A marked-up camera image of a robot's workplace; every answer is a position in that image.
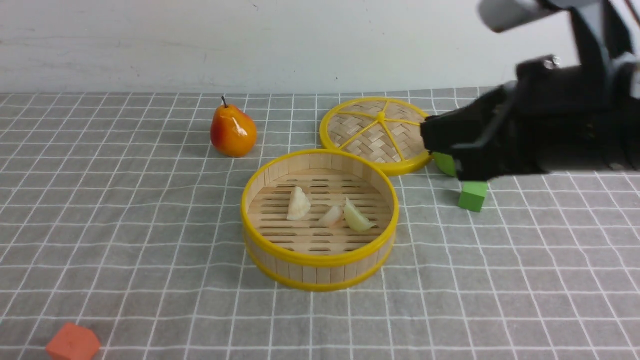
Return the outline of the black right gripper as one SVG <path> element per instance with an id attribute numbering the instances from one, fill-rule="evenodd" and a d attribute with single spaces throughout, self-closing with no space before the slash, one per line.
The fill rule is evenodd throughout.
<path id="1" fill-rule="evenodd" d="M 432 154 L 450 156 L 463 181 L 547 175 L 551 171 L 537 158 L 526 117 L 541 117 L 550 104 L 548 86 L 508 82 L 464 107 L 428 118 L 421 125 L 423 145 Z"/>

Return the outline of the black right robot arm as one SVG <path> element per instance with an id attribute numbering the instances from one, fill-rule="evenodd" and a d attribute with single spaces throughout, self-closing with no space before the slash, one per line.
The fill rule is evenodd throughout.
<path id="1" fill-rule="evenodd" d="M 517 79 L 420 125 L 426 150 L 449 155 L 462 182 L 640 168 L 639 59 L 609 0 L 482 0 L 493 32 L 570 15 L 579 64 L 520 63 Z"/>

